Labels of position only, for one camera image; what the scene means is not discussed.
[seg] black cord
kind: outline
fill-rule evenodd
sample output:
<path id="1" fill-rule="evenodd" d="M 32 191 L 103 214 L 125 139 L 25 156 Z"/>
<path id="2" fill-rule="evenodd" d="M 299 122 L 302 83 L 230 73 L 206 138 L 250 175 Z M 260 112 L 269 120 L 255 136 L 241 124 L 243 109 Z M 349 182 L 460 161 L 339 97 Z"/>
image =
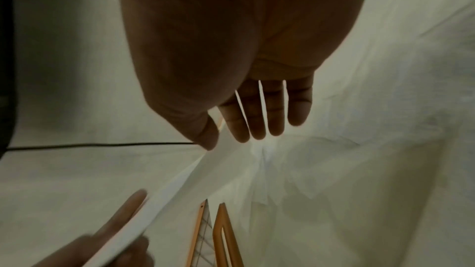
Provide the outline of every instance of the black cord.
<path id="1" fill-rule="evenodd" d="M 38 150 L 56 150 L 68 148 L 86 148 L 86 147 L 133 147 L 133 146 L 156 146 L 156 145 L 196 145 L 193 142 L 139 142 L 139 143 L 79 143 L 64 145 L 44 145 L 44 146 L 19 146 L 8 147 L 5 151 L 38 151 Z"/>

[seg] translucent sheet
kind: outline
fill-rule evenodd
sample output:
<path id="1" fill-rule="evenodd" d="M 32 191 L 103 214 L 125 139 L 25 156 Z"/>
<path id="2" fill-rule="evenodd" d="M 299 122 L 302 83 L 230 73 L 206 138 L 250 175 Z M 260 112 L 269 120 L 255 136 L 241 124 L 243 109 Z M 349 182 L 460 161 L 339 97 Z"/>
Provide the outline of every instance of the translucent sheet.
<path id="1" fill-rule="evenodd" d="M 475 0 L 367 0 L 307 123 L 229 132 L 158 217 L 226 202 L 246 266 L 475 265 Z"/>

